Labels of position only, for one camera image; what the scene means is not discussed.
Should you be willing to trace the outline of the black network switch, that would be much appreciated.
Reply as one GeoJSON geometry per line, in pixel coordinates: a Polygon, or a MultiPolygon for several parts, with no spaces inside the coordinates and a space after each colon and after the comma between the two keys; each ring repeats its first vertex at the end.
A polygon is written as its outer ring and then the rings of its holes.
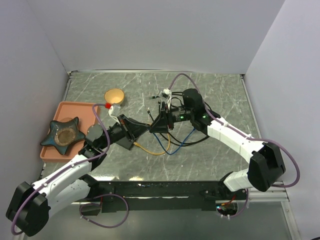
{"type": "Polygon", "coordinates": [[[130,151],[134,146],[134,142],[135,140],[127,139],[126,137],[123,137],[120,140],[118,140],[116,144],[130,151]]]}

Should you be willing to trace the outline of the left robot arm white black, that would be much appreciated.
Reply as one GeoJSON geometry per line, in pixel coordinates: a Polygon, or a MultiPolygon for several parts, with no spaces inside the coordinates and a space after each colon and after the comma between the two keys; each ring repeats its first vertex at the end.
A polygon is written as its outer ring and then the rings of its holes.
{"type": "Polygon", "coordinates": [[[32,184],[21,183],[16,189],[5,214],[11,221],[14,236],[37,234],[49,218],[69,204],[86,199],[94,201],[99,195],[99,181],[90,176],[107,156],[111,144],[122,139],[134,141],[149,129],[149,124],[125,115],[106,128],[102,122],[92,125],[83,148],[72,160],[47,177],[32,184]]]}

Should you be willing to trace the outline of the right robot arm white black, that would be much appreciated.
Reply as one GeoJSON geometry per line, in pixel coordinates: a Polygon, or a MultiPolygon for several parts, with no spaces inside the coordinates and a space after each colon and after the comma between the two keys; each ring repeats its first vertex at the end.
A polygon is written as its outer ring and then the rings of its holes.
{"type": "Polygon", "coordinates": [[[230,199],[241,189],[255,188],[266,192],[285,171],[280,148],[269,141],[257,140],[233,125],[219,114],[209,110],[195,88],[182,92],[183,104],[173,108],[162,102],[158,116],[150,126],[152,134],[167,134],[174,124],[189,121],[192,126],[228,146],[239,154],[248,168],[226,174],[218,187],[223,199],[230,199]]]}

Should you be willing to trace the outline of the yellow wooden bowl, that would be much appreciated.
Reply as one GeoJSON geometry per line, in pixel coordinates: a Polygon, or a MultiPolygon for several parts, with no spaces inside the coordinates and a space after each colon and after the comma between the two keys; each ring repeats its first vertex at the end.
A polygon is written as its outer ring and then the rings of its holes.
{"type": "Polygon", "coordinates": [[[105,92],[104,99],[109,104],[121,105],[125,100],[125,93],[119,88],[111,88],[105,92]]]}

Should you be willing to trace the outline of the pink plastic tray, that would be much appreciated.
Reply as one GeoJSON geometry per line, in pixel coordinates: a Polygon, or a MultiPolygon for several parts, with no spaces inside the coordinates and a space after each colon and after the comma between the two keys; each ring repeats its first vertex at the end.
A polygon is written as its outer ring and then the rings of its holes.
{"type": "MultiPolygon", "coordinates": [[[[78,127],[81,132],[87,134],[90,126],[97,124],[92,106],[93,103],[62,101],[55,112],[53,120],[67,122],[75,117],[79,118],[78,127]]],[[[43,146],[40,152],[40,158],[48,163],[67,163],[84,146],[84,140],[71,145],[65,155],[61,155],[54,146],[43,146]]]]}

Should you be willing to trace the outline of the dark blue star dish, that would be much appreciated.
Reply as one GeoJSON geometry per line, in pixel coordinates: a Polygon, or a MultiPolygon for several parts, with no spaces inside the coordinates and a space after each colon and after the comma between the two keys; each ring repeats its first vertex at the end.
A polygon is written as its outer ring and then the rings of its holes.
{"type": "Polygon", "coordinates": [[[79,130],[80,119],[76,116],[68,121],[52,120],[49,123],[49,132],[40,142],[40,145],[52,146],[59,154],[65,155],[73,144],[85,139],[86,135],[79,130]]]}

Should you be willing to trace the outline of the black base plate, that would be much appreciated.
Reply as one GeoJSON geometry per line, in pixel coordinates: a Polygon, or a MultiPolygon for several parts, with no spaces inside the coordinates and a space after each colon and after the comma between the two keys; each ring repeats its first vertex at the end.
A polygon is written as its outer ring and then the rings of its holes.
{"type": "Polygon", "coordinates": [[[101,181],[79,202],[102,203],[102,213],[158,210],[215,211],[216,202],[242,201],[246,191],[231,192],[220,181],[101,181]]]}

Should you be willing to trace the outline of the aluminium frame rail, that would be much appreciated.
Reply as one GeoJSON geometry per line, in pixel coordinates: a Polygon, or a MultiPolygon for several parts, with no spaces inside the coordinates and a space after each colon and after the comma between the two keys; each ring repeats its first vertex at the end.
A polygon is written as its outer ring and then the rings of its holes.
{"type": "Polygon", "coordinates": [[[248,200],[250,202],[288,202],[289,197],[285,188],[272,186],[265,192],[250,188],[248,200]]]}

